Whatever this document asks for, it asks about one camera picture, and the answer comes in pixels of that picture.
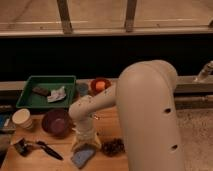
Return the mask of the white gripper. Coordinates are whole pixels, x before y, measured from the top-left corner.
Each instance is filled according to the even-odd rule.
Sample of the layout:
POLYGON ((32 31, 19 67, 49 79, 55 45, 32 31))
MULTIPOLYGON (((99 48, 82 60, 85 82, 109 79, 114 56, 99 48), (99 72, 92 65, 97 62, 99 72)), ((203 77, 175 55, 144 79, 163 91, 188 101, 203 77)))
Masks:
POLYGON ((76 151, 84 145, 91 145, 97 149, 101 148, 101 141, 94 128, 87 131, 79 131, 76 127, 74 127, 73 131, 75 134, 71 143, 72 151, 76 151))

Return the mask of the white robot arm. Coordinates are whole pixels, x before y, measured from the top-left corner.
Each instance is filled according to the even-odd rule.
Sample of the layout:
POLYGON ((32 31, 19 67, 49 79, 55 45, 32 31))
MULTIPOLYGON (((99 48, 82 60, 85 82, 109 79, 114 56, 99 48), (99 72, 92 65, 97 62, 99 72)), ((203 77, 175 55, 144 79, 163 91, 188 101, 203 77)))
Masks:
POLYGON ((177 79, 176 69, 164 60, 130 65, 114 85, 69 107, 76 137, 92 140, 91 115, 115 106, 129 171, 185 171, 174 103, 177 79))

